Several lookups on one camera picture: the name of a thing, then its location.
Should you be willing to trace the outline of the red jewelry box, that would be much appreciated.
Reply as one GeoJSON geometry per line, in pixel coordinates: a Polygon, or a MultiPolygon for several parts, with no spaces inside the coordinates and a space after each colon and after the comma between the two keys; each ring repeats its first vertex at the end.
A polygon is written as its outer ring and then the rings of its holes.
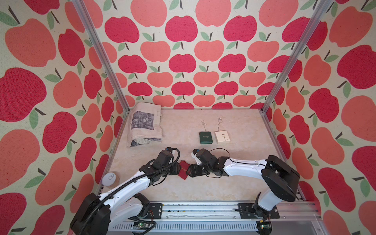
{"type": "Polygon", "coordinates": [[[180,178],[182,178],[183,180],[186,180],[188,178],[188,175],[187,175],[187,171],[190,167],[190,164],[188,164],[186,161],[182,160],[180,163],[179,163],[181,169],[178,173],[178,176],[180,178]]]}

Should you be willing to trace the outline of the green jewelry box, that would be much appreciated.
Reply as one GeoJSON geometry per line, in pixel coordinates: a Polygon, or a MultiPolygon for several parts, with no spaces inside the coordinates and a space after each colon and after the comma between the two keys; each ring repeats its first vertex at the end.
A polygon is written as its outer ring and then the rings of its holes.
{"type": "Polygon", "coordinates": [[[199,141],[201,145],[211,145],[213,143],[212,133],[210,131],[200,132],[199,141]]]}

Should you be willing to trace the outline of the cream lift-off box lid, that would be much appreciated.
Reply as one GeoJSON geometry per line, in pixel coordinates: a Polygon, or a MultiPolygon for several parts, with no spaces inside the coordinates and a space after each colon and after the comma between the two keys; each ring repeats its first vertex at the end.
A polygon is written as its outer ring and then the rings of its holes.
{"type": "Polygon", "coordinates": [[[215,137],[216,137],[216,141],[218,143],[226,143],[226,142],[230,142],[230,137],[229,137],[229,134],[226,130],[224,131],[216,131],[215,132],[215,137]]]}

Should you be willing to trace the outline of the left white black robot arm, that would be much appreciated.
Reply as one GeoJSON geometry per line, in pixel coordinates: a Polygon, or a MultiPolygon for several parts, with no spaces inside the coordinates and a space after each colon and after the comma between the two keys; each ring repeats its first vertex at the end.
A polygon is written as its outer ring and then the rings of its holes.
{"type": "Polygon", "coordinates": [[[143,223],[150,210],[150,201],[141,192],[163,182],[167,176],[178,175],[181,170],[179,155],[179,149],[168,147],[114,189],[86,196],[70,229],[75,235],[105,235],[109,228],[124,220],[143,223]]]}

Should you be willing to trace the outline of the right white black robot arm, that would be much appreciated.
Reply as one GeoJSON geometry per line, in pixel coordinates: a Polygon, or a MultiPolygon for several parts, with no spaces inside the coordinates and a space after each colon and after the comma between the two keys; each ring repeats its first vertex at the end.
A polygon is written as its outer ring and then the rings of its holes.
{"type": "Polygon", "coordinates": [[[187,175],[192,178],[214,174],[218,177],[244,176],[263,180],[268,189],[257,195],[251,208],[251,212],[259,217],[267,215],[280,202],[294,202],[297,198],[300,174],[277,156],[246,161],[229,156],[218,158],[206,149],[194,149],[192,157],[196,163],[187,170],[187,175]]]}

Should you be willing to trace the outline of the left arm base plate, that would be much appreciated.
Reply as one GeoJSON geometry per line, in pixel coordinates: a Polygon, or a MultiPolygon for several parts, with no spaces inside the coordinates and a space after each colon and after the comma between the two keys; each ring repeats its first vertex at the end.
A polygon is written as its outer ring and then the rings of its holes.
{"type": "Polygon", "coordinates": [[[143,205],[139,214],[141,219],[161,219],[163,204],[162,203],[148,203],[143,205]]]}

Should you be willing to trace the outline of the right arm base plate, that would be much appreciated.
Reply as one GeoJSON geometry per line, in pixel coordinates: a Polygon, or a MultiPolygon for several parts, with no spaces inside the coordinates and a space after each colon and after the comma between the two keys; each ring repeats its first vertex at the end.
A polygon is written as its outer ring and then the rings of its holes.
{"type": "Polygon", "coordinates": [[[259,206],[253,206],[253,203],[238,203],[238,208],[241,219],[260,219],[266,220],[268,218],[279,219],[279,211],[275,206],[271,211],[266,211],[259,206]]]}

